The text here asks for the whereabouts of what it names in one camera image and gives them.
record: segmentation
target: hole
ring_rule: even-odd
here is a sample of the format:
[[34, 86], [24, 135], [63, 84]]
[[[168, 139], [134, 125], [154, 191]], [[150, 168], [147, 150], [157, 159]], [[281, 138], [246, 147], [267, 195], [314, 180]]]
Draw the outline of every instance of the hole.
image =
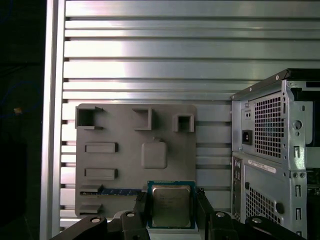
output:
[[178, 131], [179, 132], [192, 132], [191, 126], [192, 126], [191, 116], [179, 116], [178, 117]]
[[302, 128], [302, 122], [299, 120], [294, 121], [293, 126], [295, 129], [300, 130]]
[[243, 130], [242, 131], [242, 144], [252, 145], [252, 131]]

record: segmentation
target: pc case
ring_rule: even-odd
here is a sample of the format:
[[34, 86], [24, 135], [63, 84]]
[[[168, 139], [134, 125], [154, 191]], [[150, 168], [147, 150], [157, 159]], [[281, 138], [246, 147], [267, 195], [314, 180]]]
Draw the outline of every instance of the pc case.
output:
[[233, 215], [319, 239], [320, 70], [286, 69], [231, 98]]

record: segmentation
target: gray mounting board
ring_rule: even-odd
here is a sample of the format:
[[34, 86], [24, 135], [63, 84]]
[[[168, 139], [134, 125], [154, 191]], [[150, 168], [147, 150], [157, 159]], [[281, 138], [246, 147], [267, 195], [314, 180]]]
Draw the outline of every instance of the gray mounting board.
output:
[[112, 218], [133, 209], [134, 194], [98, 194], [101, 189], [128, 192], [142, 190], [147, 181], [195, 181], [196, 114], [195, 106], [185, 104], [79, 105], [76, 214]]

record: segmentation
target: rectangular slot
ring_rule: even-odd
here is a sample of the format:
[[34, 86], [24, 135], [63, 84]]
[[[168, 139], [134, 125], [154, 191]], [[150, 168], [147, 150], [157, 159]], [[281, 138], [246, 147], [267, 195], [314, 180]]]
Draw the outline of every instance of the rectangular slot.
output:
[[82, 185], [80, 187], [80, 192], [98, 193], [102, 190], [102, 188], [102, 185]]
[[88, 142], [84, 151], [86, 153], [113, 154], [118, 151], [118, 144], [115, 142]]
[[301, 197], [301, 185], [295, 185], [295, 196], [298, 198]]
[[173, 132], [193, 133], [195, 116], [193, 114], [176, 114], [173, 117]]
[[136, 114], [133, 116], [134, 130], [150, 131], [152, 130], [152, 109], [151, 108], [133, 108]]
[[178, 125], [179, 132], [190, 132], [190, 116], [180, 116]]
[[75, 113], [75, 127], [86, 129], [86, 130], [100, 130], [103, 129], [101, 126], [96, 126], [96, 114], [102, 111], [99, 107], [77, 107]]
[[307, 81], [305, 86], [307, 88], [320, 88], [320, 81]]
[[252, 145], [252, 131], [251, 130], [243, 130], [242, 131], [242, 144]]
[[295, 220], [301, 220], [301, 208], [295, 209]]
[[86, 168], [84, 176], [91, 180], [114, 180], [117, 177], [117, 169]]
[[99, 214], [102, 205], [81, 205], [79, 208], [80, 215]]
[[294, 146], [294, 157], [300, 158], [300, 147], [299, 146]]

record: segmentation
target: perforated metal panel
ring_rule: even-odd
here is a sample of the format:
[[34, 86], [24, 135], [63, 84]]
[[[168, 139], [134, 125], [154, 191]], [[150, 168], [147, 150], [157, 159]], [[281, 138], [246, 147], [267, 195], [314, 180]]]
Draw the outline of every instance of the perforated metal panel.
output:
[[260, 154], [281, 158], [281, 138], [284, 119], [281, 119], [281, 97], [258, 101], [254, 108], [254, 147]]
[[245, 197], [246, 218], [263, 216], [277, 224], [281, 224], [281, 219], [275, 215], [275, 204], [273, 201], [252, 187], [250, 187]]

